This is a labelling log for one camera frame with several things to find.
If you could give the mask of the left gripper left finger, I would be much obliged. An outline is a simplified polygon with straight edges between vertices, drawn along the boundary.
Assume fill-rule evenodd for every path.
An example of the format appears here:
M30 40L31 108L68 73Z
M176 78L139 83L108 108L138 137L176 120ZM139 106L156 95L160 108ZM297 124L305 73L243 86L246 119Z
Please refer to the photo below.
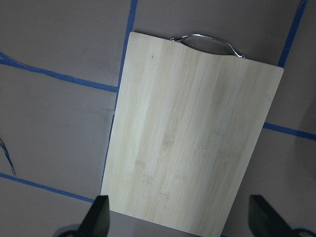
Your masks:
M106 237L110 228L108 196L97 196L78 231L83 237Z

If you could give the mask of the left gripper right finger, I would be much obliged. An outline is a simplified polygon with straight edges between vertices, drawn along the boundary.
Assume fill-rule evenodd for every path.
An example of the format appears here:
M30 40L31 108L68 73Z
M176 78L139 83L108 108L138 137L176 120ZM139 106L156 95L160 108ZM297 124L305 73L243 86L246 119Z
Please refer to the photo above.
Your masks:
M254 237L295 237L284 219L261 195L249 197L249 228Z

